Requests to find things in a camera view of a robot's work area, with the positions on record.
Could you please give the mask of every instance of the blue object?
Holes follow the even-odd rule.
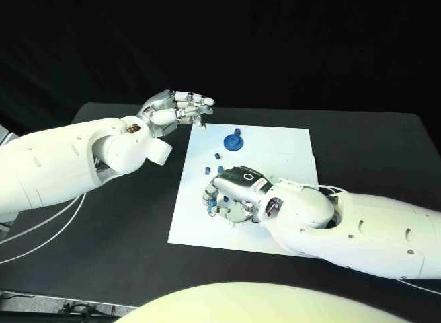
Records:
[[[223,140],[225,148],[230,151],[238,151],[243,146],[243,140],[241,138],[241,130],[235,129],[235,133],[228,135]]]
[[[213,200],[210,201],[210,204],[209,204],[209,207],[207,207],[207,212],[210,213],[212,212],[212,207],[216,207],[217,206],[217,200]]]

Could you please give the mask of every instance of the paper sheet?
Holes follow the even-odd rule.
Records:
[[[233,152],[226,150],[223,139],[236,128],[243,147]],[[249,221],[232,227],[225,218],[209,216],[202,195],[217,175],[217,166],[223,169],[246,166],[264,173],[272,183],[278,178],[287,178],[317,184],[310,130],[235,124],[207,124],[206,131],[193,127],[168,236],[173,244],[291,255],[258,223]]]

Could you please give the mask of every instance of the black curtain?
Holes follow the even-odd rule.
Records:
[[[439,14],[431,1],[3,1],[0,122],[24,134],[86,102],[181,89],[219,106],[415,113],[441,154]]]

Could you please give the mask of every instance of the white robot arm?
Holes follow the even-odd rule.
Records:
[[[213,99],[163,91],[137,116],[107,118],[32,133],[0,148],[0,221],[17,211],[45,207],[134,172],[145,159],[164,165],[171,146],[157,137],[179,124],[205,127]]]
[[[315,187],[284,179],[272,185],[255,170],[233,167],[207,185],[203,203],[210,216],[235,223],[256,214],[294,254],[392,279],[441,279],[441,212],[380,196],[324,195]]]

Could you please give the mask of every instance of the black table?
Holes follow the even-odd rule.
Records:
[[[89,103],[75,122],[121,118],[138,108]],[[415,115],[216,108],[206,121],[308,128],[321,184],[441,211],[441,159]],[[441,296],[324,260],[167,243],[189,134],[184,126],[164,138],[173,146],[166,165],[147,161],[135,173],[92,191],[58,238],[0,266],[0,289],[138,306],[196,285],[261,281],[326,291],[415,322],[439,319]],[[62,207],[23,212],[11,234]],[[37,246],[70,215],[68,211],[3,245],[0,260]],[[413,283],[441,291],[441,281]]]

